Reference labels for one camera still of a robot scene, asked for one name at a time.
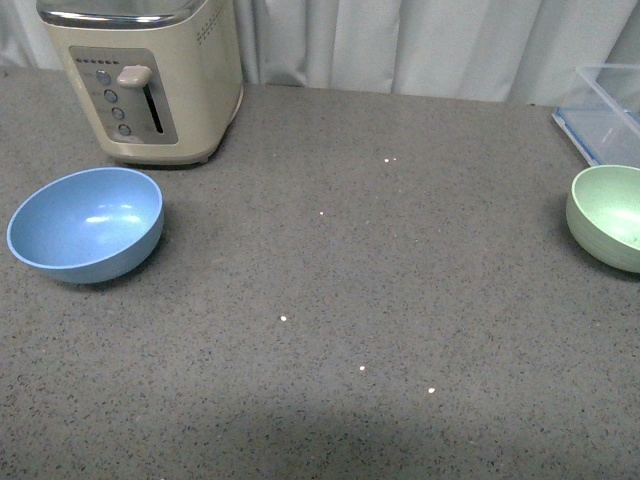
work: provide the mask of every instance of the clear plastic container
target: clear plastic container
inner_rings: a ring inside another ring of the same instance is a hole
[[[553,118],[590,165],[640,168],[640,65],[584,65]]]

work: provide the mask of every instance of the countertop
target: countertop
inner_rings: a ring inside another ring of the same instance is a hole
[[[62,72],[0,68],[0,221],[114,165]],[[551,109],[245,88],[133,272],[49,280],[0,244],[0,475],[640,475],[640,276],[564,217]]]

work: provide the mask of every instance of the bowl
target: bowl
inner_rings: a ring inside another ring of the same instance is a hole
[[[55,280],[116,278],[149,256],[164,224],[162,193],[147,175],[119,167],[84,170],[31,195],[7,229],[11,252]]]
[[[640,169],[601,165],[580,172],[567,198],[567,223],[598,260],[640,273]]]

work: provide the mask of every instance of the cream toaster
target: cream toaster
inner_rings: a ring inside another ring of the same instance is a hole
[[[232,0],[38,0],[102,149],[189,164],[216,150],[242,100]]]

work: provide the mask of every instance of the curtain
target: curtain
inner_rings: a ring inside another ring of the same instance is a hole
[[[0,62],[61,68],[33,1]],[[575,67],[640,63],[637,0],[234,0],[245,80],[557,105]]]

